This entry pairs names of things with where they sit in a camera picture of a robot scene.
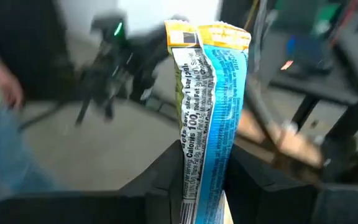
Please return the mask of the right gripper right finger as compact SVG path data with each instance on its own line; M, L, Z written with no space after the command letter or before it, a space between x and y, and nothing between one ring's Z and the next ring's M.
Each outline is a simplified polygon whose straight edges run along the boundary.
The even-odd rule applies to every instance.
M358 224L358 185L303 184L238 146L224 191L234 224Z

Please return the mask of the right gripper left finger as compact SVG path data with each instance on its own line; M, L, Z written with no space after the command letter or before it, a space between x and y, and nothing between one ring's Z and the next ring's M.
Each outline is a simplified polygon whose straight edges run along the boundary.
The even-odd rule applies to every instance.
M9 197L0 201L0 224L179 224L183 161L175 141L119 190Z

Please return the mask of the person's hand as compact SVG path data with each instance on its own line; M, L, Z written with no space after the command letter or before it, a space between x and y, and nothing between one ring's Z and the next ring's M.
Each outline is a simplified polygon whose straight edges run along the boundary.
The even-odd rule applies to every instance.
M23 102L23 91L18 79L0 63L0 92L10 108L19 109Z

